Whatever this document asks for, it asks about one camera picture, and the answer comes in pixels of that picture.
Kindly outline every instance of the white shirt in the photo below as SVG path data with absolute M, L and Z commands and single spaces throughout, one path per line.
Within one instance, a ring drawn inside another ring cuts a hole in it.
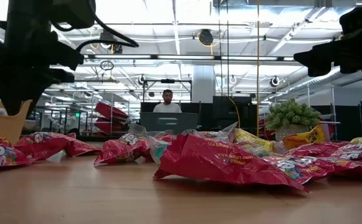
M 165 105 L 164 103 L 160 103 L 155 106 L 153 110 L 155 113 L 182 113 L 181 108 L 176 103 L 170 103 L 169 105 Z

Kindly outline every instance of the wooden table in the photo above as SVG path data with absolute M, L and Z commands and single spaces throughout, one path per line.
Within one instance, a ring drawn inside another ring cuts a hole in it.
M 329 179 L 304 194 L 286 187 L 233 187 L 152 180 L 156 164 L 94 168 L 94 156 L 0 171 L 0 224 L 362 224 L 362 182 Z

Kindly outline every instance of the ceiling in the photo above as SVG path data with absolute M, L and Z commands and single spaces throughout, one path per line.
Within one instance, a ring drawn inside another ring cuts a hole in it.
M 262 98 L 289 98 L 301 93 L 312 79 L 307 77 L 307 69 L 297 62 L 283 61 L 269 63 L 266 56 L 293 57 L 293 54 L 310 50 L 314 45 L 332 41 L 341 35 L 338 18 L 352 10 L 362 1 L 333 0 L 261 0 L 260 14 L 257 15 L 257 1 L 222 0 L 96 0 L 97 16 L 112 29 L 136 40 L 138 48 L 124 47 L 124 55 L 230 55 L 252 56 L 258 54 L 262 63 L 257 70 L 256 62 L 214 61 L 204 62 L 212 65 L 217 80 L 223 78 L 223 88 L 227 89 L 229 72 L 229 88 L 234 91 L 256 91 L 257 72 L 259 72 L 259 91 L 289 91 L 287 94 L 260 94 Z M 332 7 L 315 7 L 316 2 L 327 2 Z M 0 21 L 6 20 L 8 0 L 0 0 Z M 201 29 L 210 29 L 214 37 L 213 47 L 202 45 L 196 36 Z M 78 46 L 80 43 L 96 39 L 102 32 L 99 25 L 90 29 L 59 32 L 63 43 Z M 0 29 L 0 40 L 4 39 L 4 31 Z M 102 45 L 89 45 L 82 50 L 83 54 L 110 55 L 110 48 Z M 152 80 L 172 78 L 190 80 L 193 67 L 202 64 L 196 60 L 132 60 L 112 59 L 115 68 L 102 71 L 100 62 L 106 59 L 86 60 L 85 65 L 74 72 L 77 83 L 61 86 L 68 93 L 60 94 L 75 98 L 85 103 L 81 93 L 71 90 L 86 89 L 93 91 L 111 90 L 131 104 L 138 104 L 142 94 L 138 79 L 141 75 Z M 277 88 L 272 88 L 269 81 L 273 77 L 282 80 Z M 337 85 L 351 80 L 359 80 L 362 73 L 341 76 L 338 73 L 315 82 L 311 86 Z M 157 83 L 151 87 L 155 91 L 150 100 L 160 100 L 160 91 L 170 88 L 179 90 L 174 94 L 175 100 L 189 100 L 189 86 L 179 83 Z M 57 96 L 59 93 L 46 91 L 45 95 Z

